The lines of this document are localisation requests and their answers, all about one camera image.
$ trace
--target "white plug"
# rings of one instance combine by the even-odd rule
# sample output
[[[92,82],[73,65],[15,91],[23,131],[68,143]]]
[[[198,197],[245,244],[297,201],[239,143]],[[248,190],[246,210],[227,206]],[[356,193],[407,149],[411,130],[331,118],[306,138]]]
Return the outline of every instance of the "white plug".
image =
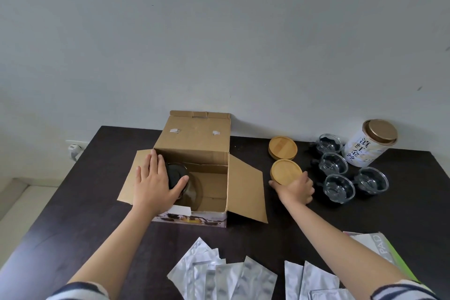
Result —
[[[83,153],[83,149],[75,144],[72,144],[68,147],[70,159],[73,161],[77,161],[80,158],[80,155]]]

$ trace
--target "black table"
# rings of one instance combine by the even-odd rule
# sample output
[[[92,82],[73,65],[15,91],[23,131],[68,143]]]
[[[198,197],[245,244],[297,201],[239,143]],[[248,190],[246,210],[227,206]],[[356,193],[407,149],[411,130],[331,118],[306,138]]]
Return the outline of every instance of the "black table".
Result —
[[[152,148],[160,131],[101,127],[80,160],[0,271],[0,299],[44,299],[63,286],[126,216],[117,201],[137,150]],[[166,275],[201,237],[228,263],[248,255],[278,274],[273,299],[284,299],[284,260],[330,271],[268,186],[268,139],[232,137],[230,152],[263,171],[269,224],[229,213],[227,228],[152,223],[136,253],[122,299],[181,299]],[[294,159],[310,166],[308,143]],[[382,232],[416,277],[450,297],[450,179],[426,151],[390,149],[373,166],[390,189],[343,206],[319,200],[311,208],[340,230]]]

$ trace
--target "wall socket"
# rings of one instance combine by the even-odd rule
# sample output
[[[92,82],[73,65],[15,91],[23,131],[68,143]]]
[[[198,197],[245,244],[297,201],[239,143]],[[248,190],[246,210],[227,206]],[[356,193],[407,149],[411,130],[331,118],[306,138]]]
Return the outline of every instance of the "wall socket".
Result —
[[[66,145],[70,146],[70,145],[78,145],[80,146],[83,150],[86,149],[87,145],[89,143],[87,141],[76,141],[76,140],[66,140]]]

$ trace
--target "open cardboard box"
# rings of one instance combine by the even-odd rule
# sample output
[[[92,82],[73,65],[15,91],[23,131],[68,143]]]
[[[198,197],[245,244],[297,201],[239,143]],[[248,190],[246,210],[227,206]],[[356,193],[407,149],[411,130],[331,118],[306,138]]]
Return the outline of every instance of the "open cardboard box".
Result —
[[[267,223],[262,172],[229,153],[228,113],[172,110],[154,149],[166,162],[183,163],[200,186],[197,211],[173,206],[154,221],[226,227],[227,211]],[[135,170],[148,150],[138,150],[118,200],[133,204]]]

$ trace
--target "wooden coaster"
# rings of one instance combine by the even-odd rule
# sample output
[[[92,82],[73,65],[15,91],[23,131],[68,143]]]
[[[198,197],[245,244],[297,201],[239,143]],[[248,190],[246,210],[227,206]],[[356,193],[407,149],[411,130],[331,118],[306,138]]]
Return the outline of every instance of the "wooden coaster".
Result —
[[[294,159],[297,154],[297,145],[294,140],[288,137],[274,137],[269,143],[269,154],[272,158]]]
[[[280,159],[274,162],[270,169],[270,177],[281,185],[288,185],[301,176],[300,166],[289,159]]]

